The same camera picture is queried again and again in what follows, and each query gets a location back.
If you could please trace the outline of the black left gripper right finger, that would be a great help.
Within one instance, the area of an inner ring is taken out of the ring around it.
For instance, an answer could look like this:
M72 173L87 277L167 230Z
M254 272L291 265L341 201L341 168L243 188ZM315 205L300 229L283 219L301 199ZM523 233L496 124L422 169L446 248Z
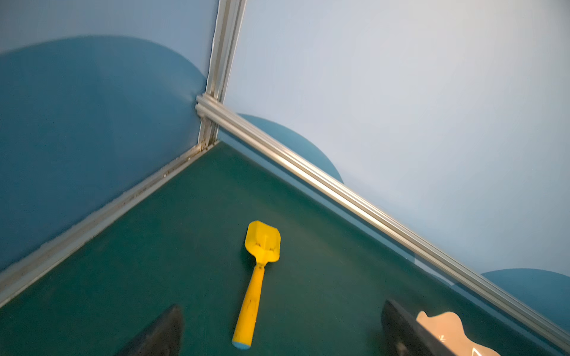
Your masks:
M396 301L385 301L381 324L389 355L454 355Z

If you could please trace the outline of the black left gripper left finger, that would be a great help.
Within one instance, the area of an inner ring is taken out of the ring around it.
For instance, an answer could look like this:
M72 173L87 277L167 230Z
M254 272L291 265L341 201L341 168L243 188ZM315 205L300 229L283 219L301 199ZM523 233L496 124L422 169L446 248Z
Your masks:
M183 328L182 308L173 304L131 339L117 355L179 355Z

